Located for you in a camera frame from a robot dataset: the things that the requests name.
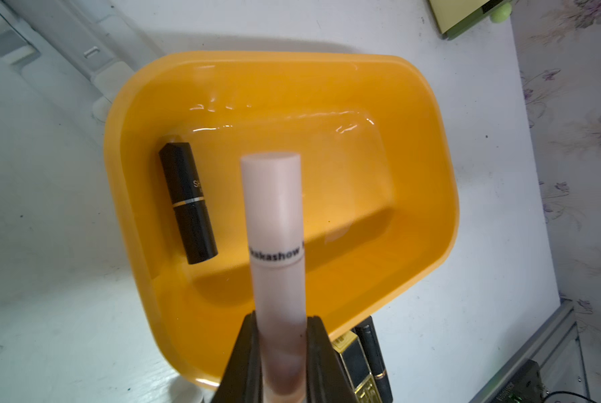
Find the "black gold lipstick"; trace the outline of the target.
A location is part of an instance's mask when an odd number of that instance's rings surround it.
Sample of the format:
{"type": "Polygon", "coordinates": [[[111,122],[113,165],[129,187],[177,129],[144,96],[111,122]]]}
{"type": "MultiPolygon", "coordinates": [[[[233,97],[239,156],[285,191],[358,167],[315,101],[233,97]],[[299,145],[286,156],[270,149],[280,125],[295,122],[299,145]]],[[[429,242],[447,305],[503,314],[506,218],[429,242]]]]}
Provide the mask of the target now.
{"type": "Polygon", "coordinates": [[[357,334],[352,331],[342,334],[332,341],[332,347],[357,401],[381,403],[379,390],[357,334]]]}

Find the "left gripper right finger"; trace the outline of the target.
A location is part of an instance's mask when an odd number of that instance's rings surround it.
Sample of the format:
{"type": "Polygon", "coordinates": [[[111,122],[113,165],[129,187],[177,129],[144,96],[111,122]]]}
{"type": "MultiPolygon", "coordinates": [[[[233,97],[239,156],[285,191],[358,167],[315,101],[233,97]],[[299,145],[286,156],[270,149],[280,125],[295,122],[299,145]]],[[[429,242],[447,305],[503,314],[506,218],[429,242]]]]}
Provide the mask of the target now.
{"type": "Polygon", "coordinates": [[[306,401],[356,402],[320,317],[307,318],[306,401]]]}

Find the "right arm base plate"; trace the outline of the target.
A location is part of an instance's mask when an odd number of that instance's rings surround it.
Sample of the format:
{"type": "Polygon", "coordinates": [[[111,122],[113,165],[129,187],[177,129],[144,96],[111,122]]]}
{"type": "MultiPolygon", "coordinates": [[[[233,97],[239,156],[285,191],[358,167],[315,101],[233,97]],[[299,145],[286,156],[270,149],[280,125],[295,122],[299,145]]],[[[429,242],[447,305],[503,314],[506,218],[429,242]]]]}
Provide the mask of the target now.
{"type": "Polygon", "coordinates": [[[506,380],[500,383],[491,380],[471,402],[491,403],[516,403],[535,402],[541,403],[546,396],[540,366],[537,362],[528,359],[506,380]]]}

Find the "yellow plastic storage box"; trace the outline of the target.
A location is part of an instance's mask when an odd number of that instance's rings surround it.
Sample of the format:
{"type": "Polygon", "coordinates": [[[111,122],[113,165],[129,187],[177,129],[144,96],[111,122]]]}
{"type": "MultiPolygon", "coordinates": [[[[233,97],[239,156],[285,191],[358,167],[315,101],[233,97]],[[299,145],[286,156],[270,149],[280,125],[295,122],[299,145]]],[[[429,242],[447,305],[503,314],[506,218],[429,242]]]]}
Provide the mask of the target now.
{"type": "Polygon", "coordinates": [[[440,109],[409,62],[383,55],[194,51],[124,85],[104,160],[129,262],[160,352],[215,388],[253,310],[239,161],[302,161],[306,302],[332,338],[441,265],[459,203],[440,109]],[[217,256],[190,265],[159,150],[193,151],[217,256]]]}

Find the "pink lip gloss tube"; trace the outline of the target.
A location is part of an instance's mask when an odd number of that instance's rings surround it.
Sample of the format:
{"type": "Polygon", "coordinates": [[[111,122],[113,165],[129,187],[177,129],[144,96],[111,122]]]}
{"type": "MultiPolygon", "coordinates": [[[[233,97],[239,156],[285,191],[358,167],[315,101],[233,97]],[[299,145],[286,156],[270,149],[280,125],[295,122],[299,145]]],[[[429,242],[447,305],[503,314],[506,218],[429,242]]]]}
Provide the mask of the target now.
{"type": "Polygon", "coordinates": [[[240,159],[264,401],[305,399],[305,236],[298,154],[240,159]]]}

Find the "slim black lipstick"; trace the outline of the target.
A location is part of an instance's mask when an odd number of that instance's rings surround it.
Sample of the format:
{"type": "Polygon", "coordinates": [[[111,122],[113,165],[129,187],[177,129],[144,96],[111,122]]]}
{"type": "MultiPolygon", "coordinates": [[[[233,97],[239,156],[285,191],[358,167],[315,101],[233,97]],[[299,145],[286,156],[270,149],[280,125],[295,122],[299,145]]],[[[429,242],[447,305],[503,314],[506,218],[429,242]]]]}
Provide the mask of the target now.
{"type": "Polygon", "coordinates": [[[372,376],[383,403],[393,403],[394,397],[389,382],[388,371],[372,317],[368,317],[353,328],[370,365],[372,376]]]}

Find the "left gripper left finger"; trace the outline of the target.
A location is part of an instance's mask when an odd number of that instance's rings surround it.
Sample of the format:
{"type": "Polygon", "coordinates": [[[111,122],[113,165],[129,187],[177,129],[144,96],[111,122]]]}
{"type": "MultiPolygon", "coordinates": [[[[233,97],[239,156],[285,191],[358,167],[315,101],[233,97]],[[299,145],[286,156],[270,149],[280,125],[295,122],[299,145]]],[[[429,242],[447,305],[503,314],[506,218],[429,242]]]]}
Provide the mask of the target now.
{"type": "Polygon", "coordinates": [[[243,320],[212,403],[262,403],[263,375],[256,312],[243,320]]]}

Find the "black lipstick tube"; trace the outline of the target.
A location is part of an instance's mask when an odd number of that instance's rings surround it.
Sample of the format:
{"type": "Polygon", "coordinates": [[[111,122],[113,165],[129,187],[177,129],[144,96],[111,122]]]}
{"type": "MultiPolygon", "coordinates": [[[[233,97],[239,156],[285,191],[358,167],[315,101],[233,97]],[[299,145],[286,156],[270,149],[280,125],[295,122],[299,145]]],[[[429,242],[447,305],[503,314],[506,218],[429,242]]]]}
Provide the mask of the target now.
{"type": "Polygon", "coordinates": [[[218,250],[191,146],[168,143],[159,159],[187,262],[196,265],[214,258],[218,250]]]}

